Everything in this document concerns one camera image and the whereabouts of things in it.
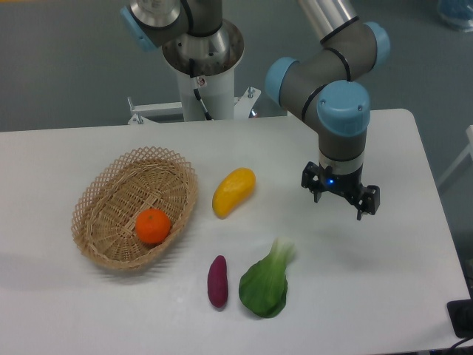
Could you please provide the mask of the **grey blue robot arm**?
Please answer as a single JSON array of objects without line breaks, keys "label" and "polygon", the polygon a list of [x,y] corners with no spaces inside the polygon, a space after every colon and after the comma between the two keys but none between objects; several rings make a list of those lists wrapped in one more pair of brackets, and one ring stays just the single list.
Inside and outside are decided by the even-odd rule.
[{"label": "grey blue robot arm", "polygon": [[[375,214],[380,189],[361,182],[370,97],[357,79],[383,64],[389,36],[359,20],[349,1],[302,1],[321,44],[307,61],[284,57],[265,77],[266,94],[314,130],[319,158],[306,165],[302,186],[315,199],[344,198],[358,216]],[[232,119],[234,70],[244,53],[239,29],[224,19],[221,1],[131,1],[120,12],[144,51],[161,49],[174,70],[186,121]]]}]

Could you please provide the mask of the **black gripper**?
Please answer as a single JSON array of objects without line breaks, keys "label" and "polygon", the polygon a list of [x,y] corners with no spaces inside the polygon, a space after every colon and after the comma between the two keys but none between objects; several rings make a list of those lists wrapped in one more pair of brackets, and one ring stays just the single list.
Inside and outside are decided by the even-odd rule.
[{"label": "black gripper", "polygon": [[313,194],[315,203],[318,203],[324,192],[338,195],[355,204],[357,220],[365,214],[374,215],[380,206],[381,190],[379,186],[363,186],[361,176],[363,166],[346,175],[334,174],[331,167],[326,169],[309,161],[302,171],[301,186]]}]

